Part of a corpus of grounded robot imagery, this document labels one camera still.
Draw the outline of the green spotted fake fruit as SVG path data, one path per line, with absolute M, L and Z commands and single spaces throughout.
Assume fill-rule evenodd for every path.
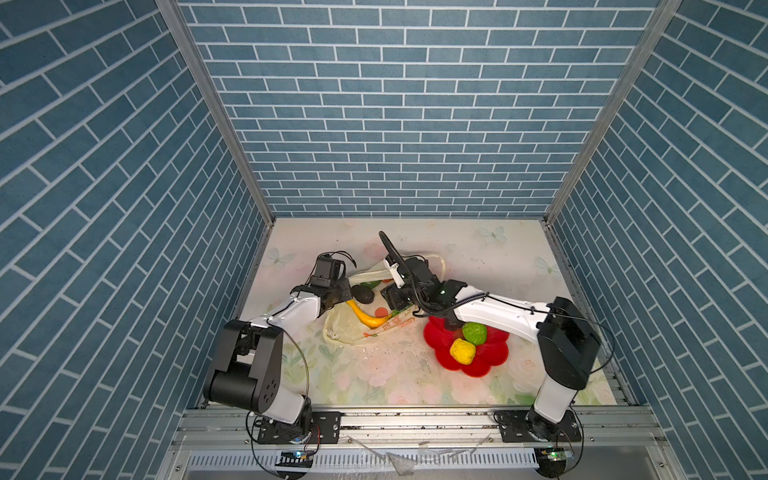
M 475 346 L 483 345 L 488 339 L 488 329 L 485 325 L 467 322 L 462 326 L 463 339 Z

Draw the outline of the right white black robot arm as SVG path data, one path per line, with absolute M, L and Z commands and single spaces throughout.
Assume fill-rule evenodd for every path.
M 423 337 L 442 368 L 482 378 L 509 359 L 511 338 L 536 347 L 543 377 L 524 425 L 541 441 L 564 433 L 602 345 L 593 322 L 571 300 L 516 300 L 441 280 L 423 257 L 390 254 L 383 264 L 393 279 L 383 297 L 390 308 L 413 306 L 426 317 Z

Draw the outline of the red flower-shaped plate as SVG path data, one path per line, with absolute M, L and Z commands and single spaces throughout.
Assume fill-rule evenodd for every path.
M 509 333 L 475 322 L 450 330 L 445 322 L 430 317 L 423 330 L 425 342 L 444 369 L 482 378 L 508 359 Z

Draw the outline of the dark fake avocado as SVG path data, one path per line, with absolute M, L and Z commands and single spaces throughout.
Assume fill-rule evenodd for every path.
M 364 284 L 354 285 L 350 289 L 352 297 L 360 304 L 369 305 L 375 300 L 375 292 Z

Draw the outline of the yellow fake lemon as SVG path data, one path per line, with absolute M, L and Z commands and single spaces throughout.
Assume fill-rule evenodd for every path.
M 449 348 L 449 355 L 460 365 L 471 365 L 475 359 L 477 347 L 462 338 L 457 338 Z

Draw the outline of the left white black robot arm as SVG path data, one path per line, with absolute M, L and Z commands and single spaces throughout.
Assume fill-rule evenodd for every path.
M 229 321 L 215 341 L 204 399 L 256 415 L 284 441 L 303 442 L 312 429 L 311 400 L 281 385 L 284 340 L 352 298 L 346 278 L 351 259 L 345 251 L 319 254 L 286 301 L 250 320 Z

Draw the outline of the yellow plastic fruit-print bag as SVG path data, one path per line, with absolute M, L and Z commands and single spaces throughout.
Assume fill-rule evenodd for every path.
M 349 279 L 351 286 L 375 280 L 381 280 L 382 283 L 373 289 L 374 302 L 369 305 L 360 304 L 357 301 L 356 303 L 368 315 L 375 317 L 391 315 L 392 318 L 379 328 L 369 329 L 358 320 L 346 303 L 338 304 L 325 318 L 322 333 L 328 343 L 344 347 L 372 345 L 381 341 L 385 335 L 393 334 L 398 329 L 412 326 L 416 322 L 417 318 L 413 316 L 414 306 L 408 306 L 404 310 L 390 310 L 382 297 L 381 290 L 393 283 L 389 271 L 384 266 L 384 261 L 378 262 L 368 270 L 353 274 Z

